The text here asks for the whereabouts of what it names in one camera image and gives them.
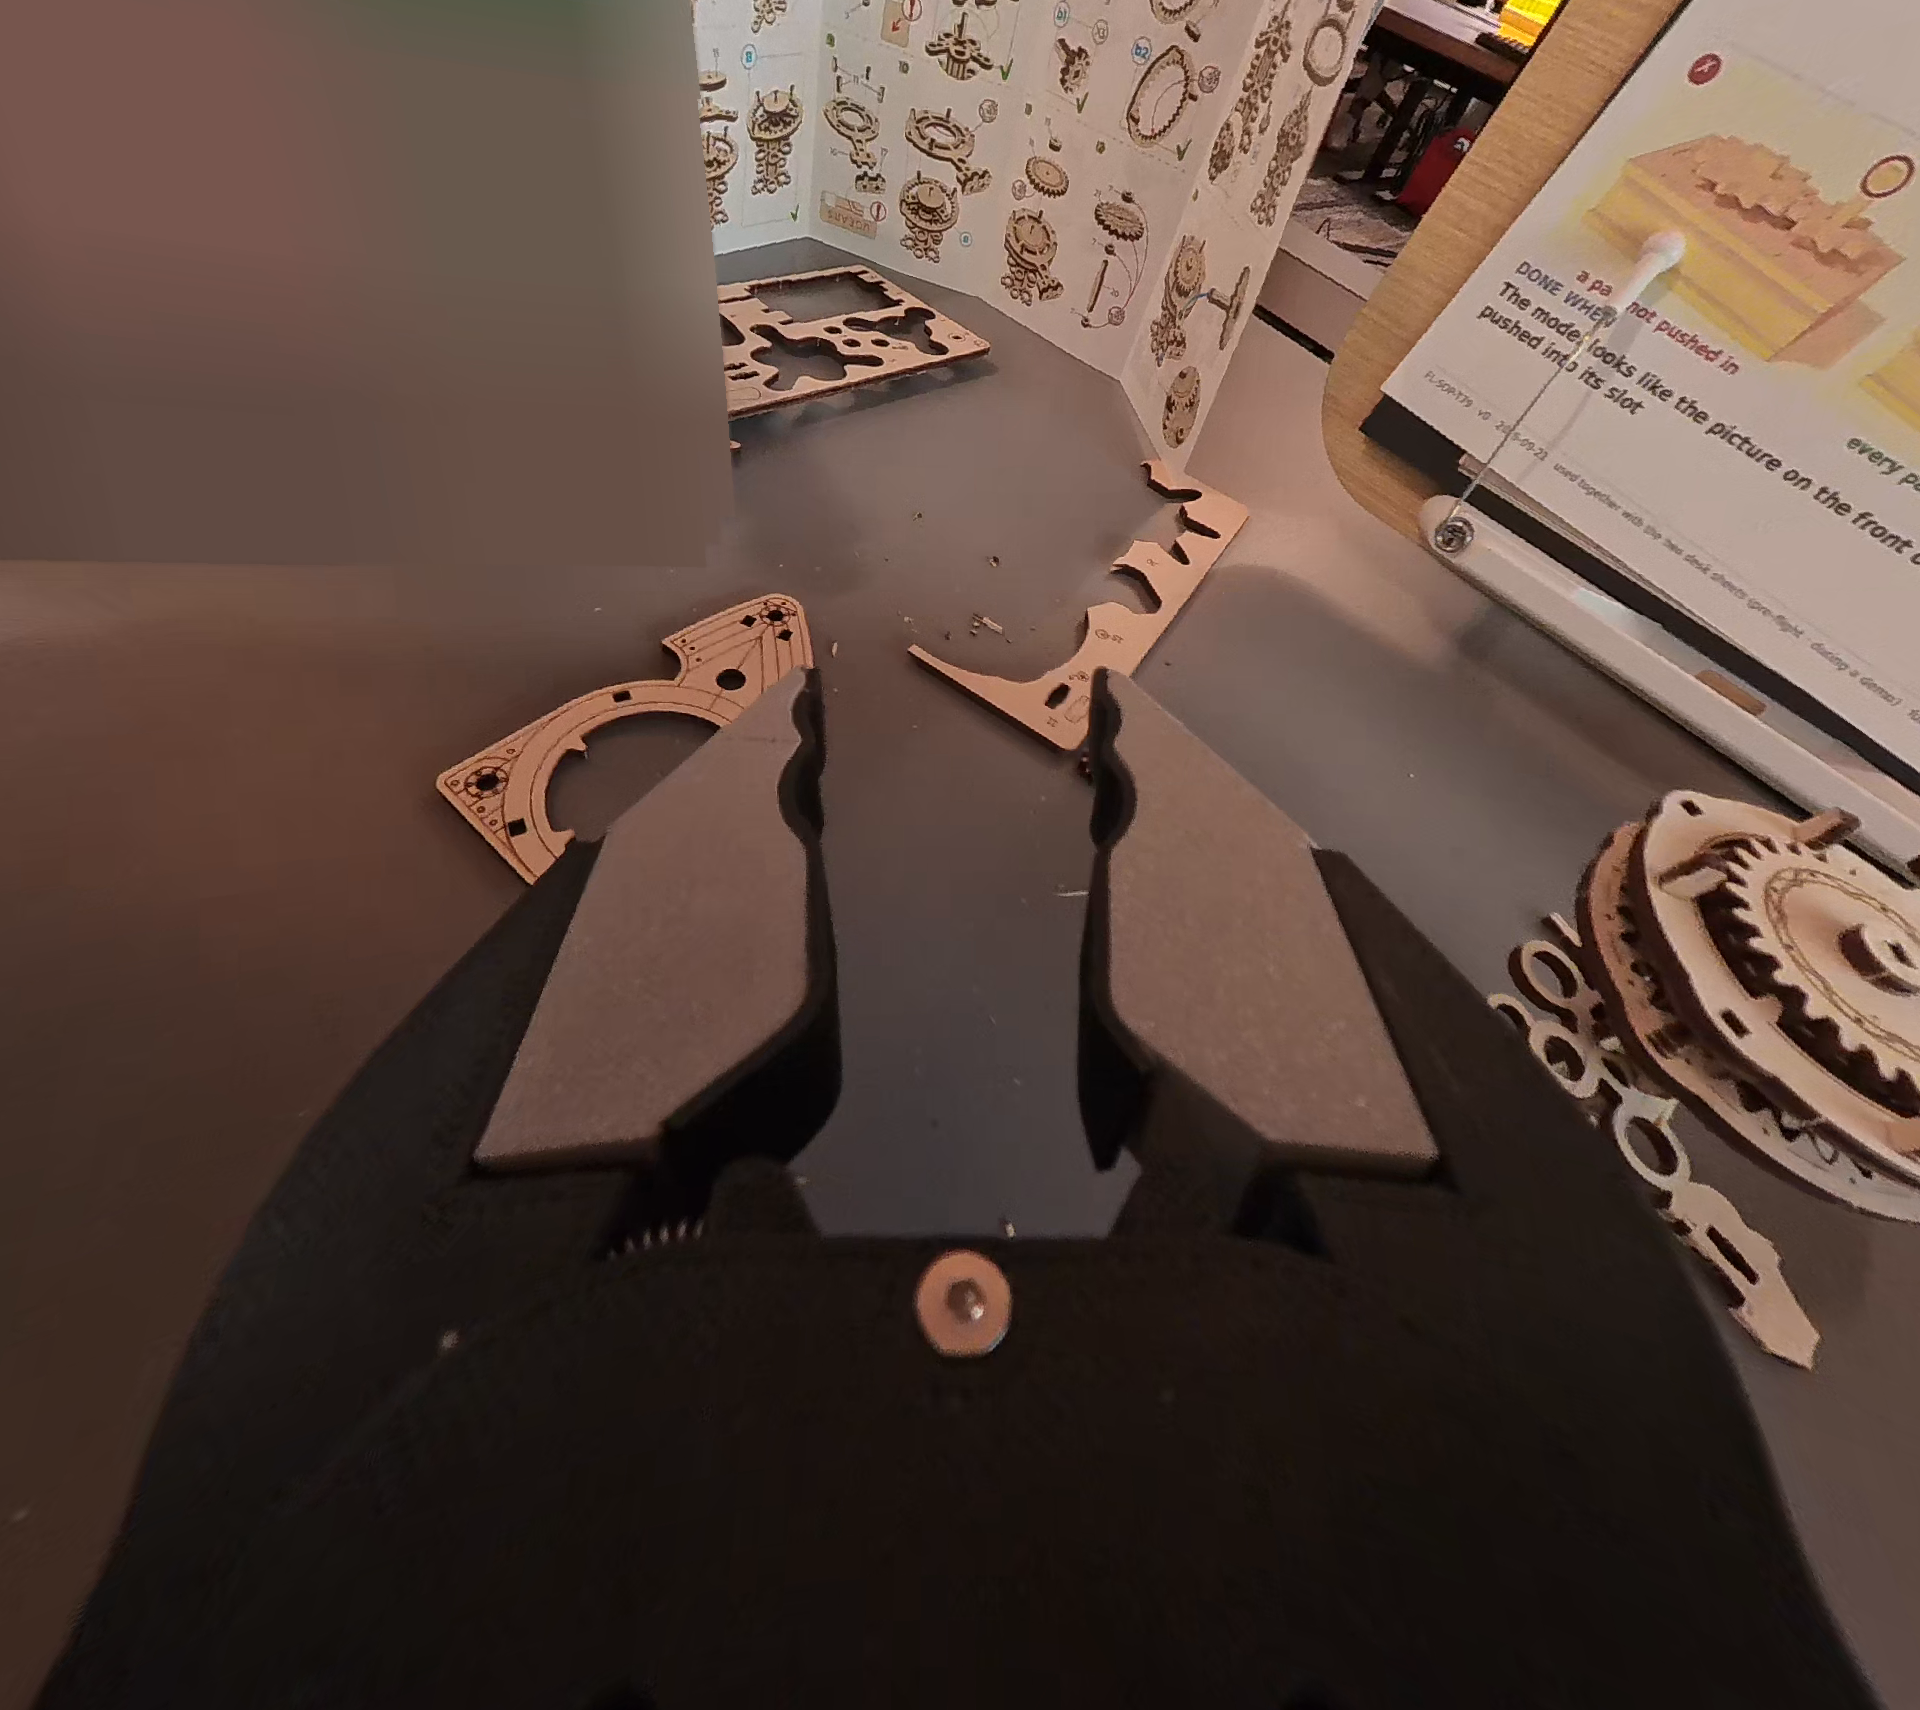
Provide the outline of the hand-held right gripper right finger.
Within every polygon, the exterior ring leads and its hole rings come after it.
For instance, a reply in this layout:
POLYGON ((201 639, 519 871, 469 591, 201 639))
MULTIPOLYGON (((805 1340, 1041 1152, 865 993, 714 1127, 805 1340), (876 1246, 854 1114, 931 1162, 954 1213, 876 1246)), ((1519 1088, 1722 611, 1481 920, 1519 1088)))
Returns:
POLYGON ((1313 838, 1129 675, 1093 676, 1077 1099, 1099 1170, 1196 1152, 1427 1178, 1415 1087, 1313 838))

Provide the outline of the wooden sheet with cutouts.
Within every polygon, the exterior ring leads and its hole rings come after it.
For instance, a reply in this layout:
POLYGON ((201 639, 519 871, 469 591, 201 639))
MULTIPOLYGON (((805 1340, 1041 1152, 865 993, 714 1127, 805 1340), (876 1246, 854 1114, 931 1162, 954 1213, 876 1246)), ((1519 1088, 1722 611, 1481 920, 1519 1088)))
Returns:
POLYGON ((861 265, 727 282, 717 303, 733 420, 945 371, 992 349, 861 265))

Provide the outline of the printed instruction page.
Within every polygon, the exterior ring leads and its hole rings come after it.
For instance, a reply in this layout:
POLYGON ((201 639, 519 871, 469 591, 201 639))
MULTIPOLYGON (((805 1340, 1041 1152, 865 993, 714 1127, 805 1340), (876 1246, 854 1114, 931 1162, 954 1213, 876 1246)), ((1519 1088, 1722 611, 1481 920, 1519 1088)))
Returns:
POLYGON ((1918 0, 1686 0, 1386 383, 1917 768, 1918 0))

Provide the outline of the wooden book stand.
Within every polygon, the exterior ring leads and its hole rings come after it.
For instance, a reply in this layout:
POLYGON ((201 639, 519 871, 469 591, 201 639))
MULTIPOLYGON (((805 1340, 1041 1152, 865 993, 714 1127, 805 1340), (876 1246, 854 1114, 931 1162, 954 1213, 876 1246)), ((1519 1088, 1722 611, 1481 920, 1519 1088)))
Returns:
POLYGON ((1642 64, 1688 0, 1572 0, 1496 112, 1486 147, 1443 195, 1333 361, 1325 446, 1357 504, 1428 559, 1525 616, 1696 739, 1799 805, 1860 819, 1860 842, 1897 869, 1917 850, 1917 775, 1894 766, 1787 675, 1591 547, 1566 523, 1493 484, 1465 504, 1477 461, 1386 395, 1400 363, 1642 64))

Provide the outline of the folded instruction leaflet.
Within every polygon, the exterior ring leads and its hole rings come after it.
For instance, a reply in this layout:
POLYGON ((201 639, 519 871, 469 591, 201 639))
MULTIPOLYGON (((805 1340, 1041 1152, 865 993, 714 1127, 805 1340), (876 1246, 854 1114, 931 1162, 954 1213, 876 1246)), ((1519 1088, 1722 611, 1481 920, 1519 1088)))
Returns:
POLYGON ((714 251, 968 294, 1185 466, 1380 2, 690 0, 714 251))

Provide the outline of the wooden gear model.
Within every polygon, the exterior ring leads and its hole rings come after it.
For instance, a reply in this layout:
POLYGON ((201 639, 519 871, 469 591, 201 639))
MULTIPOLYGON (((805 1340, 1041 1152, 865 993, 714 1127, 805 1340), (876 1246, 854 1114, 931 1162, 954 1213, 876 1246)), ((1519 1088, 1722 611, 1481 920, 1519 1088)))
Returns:
POLYGON ((1821 1337, 1781 1255, 1693 1168, 1693 1113, 1803 1191, 1918 1218, 1918 911, 1849 842, 1859 821, 1694 791, 1589 863, 1572 916, 1519 945, 1488 999, 1610 1137, 1744 1333, 1813 1368, 1821 1337))

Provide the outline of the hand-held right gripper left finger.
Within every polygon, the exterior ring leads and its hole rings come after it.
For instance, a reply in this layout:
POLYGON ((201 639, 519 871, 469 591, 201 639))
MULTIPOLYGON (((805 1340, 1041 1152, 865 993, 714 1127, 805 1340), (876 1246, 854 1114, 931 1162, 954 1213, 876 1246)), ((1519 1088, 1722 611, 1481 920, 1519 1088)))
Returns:
POLYGON ((476 1146, 482 1170, 788 1162, 842 1088, 824 705, 794 668, 612 823, 476 1146))

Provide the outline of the wavy wooden sheet fragment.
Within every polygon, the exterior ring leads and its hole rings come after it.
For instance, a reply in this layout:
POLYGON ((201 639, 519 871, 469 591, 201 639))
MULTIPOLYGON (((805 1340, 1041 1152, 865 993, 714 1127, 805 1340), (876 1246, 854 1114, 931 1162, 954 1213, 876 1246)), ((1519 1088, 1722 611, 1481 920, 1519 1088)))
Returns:
POLYGON ((1155 605, 1150 611, 1115 601, 1089 607, 1072 656, 1028 681, 953 666, 919 644, 909 656, 1036 739, 1081 753, 1090 736, 1097 672, 1131 676, 1147 663, 1248 519, 1237 498, 1157 458, 1147 461, 1143 473, 1148 488, 1178 508, 1178 531, 1170 544, 1139 539, 1115 559, 1113 573, 1136 580, 1155 605))

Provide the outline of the dark wooden table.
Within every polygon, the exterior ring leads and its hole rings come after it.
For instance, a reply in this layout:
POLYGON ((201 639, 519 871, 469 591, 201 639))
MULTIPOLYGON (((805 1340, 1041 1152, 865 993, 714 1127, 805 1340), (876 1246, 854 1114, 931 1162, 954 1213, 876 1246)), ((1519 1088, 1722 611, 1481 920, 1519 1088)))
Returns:
POLYGON ((1453 88, 1501 101, 1525 73, 1529 52, 1512 50, 1501 39, 1484 42, 1490 34, 1482 12, 1453 0, 1383 0, 1369 42, 1453 88))

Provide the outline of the scattered wood crumbs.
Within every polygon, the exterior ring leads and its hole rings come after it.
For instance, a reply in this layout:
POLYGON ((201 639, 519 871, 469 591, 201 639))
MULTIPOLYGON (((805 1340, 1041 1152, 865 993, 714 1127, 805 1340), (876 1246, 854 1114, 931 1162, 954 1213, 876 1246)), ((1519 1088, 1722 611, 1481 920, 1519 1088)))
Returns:
POLYGON ((1027 681, 1078 636, 1097 574, 1093 534, 1068 521, 909 506, 823 542, 807 579, 829 741, 854 768, 913 776, 978 768, 1057 775, 1065 760, 915 658, 1027 681))

